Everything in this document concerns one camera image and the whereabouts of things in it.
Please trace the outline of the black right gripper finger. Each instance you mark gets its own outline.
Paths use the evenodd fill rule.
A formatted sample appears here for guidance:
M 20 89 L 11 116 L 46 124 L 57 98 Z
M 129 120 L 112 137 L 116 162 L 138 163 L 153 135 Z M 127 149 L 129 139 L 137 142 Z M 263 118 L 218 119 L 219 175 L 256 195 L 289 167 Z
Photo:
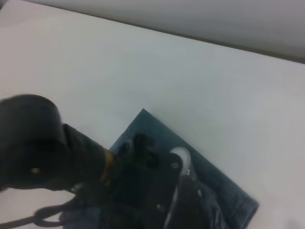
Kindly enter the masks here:
M 195 181 L 179 181 L 166 217 L 168 229 L 209 229 L 203 195 Z

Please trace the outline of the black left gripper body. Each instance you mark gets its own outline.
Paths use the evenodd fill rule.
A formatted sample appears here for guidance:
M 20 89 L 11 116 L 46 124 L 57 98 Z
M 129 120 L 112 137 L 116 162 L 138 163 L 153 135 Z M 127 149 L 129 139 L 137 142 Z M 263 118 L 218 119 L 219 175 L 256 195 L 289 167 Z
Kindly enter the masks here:
M 136 134 L 121 144 L 111 178 L 106 229 L 168 229 L 177 201 L 183 160 Z

